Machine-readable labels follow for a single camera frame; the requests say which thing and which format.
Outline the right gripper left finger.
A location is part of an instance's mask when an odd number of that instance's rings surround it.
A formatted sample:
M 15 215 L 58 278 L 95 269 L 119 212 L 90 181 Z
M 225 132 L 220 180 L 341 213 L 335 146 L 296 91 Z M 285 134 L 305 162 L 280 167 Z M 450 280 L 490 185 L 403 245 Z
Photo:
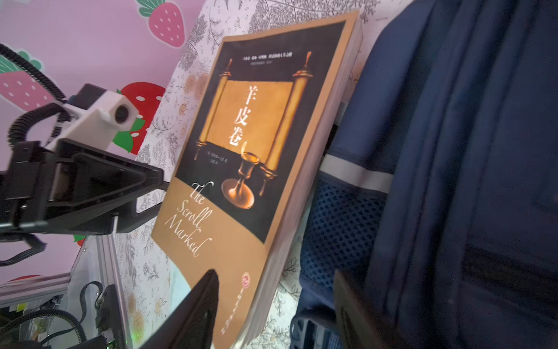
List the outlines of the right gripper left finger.
M 208 270 L 142 347 L 210 348 L 218 302 L 219 278 L 215 270 Z

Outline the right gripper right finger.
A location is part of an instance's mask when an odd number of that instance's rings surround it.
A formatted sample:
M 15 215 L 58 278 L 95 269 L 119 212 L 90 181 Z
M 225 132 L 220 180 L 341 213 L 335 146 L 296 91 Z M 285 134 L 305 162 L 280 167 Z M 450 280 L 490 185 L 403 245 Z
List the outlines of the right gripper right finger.
M 334 274 L 334 305 L 344 348 L 400 349 L 411 346 L 376 312 L 357 284 L 340 270 Z

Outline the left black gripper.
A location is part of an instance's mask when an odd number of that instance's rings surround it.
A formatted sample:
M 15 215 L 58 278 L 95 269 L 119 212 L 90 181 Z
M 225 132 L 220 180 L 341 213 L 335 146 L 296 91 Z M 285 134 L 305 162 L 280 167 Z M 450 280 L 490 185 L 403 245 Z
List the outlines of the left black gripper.
M 65 233 L 49 220 L 105 215 L 118 218 L 116 233 L 130 233 L 156 218 L 162 206 L 138 212 L 137 199 L 167 189 L 164 170 L 68 138 L 47 147 L 19 142 L 12 147 L 8 170 L 1 173 L 1 241 Z

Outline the navy blue student backpack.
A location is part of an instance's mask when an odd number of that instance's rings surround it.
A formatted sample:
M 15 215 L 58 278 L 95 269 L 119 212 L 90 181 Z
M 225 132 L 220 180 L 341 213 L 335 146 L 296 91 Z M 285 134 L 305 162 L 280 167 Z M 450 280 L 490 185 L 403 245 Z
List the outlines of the navy blue student backpack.
M 346 273 L 410 348 L 557 347 L 557 3 L 414 1 L 318 173 L 292 348 Z

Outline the brown black scroll book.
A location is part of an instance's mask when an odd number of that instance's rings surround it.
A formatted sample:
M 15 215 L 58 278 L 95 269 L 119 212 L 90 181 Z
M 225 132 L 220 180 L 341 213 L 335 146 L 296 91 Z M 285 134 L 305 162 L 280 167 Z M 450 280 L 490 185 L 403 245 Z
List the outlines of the brown black scroll book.
M 264 324 L 361 41 L 356 11 L 222 41 L 151 234 L 216 272 L 213 348 Z

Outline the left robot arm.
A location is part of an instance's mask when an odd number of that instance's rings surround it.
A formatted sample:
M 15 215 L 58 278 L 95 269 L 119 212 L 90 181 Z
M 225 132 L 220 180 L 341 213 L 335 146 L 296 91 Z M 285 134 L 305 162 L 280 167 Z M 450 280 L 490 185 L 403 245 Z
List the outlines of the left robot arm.
M 140 129 L 135 100 L 93 84 L 67 97 L 24 52 L 1 47 L 1 96 L 23 110 L 10 126 L 1 173 L 1 240 L 39 245 L 39 234 L 129 233 L 158 215 L 137 200 L 167 190 L 162 169 L 108 151 Z

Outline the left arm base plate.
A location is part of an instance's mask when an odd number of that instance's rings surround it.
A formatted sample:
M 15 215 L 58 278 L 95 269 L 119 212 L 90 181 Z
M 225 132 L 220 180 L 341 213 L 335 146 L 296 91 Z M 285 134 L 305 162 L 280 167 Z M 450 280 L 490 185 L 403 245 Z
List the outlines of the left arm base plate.
M 95 301 L 95 325 L 98 334 L 106 341 L 106 348 L 127 348 L 124 320 L 116 285 L 108 285 Z

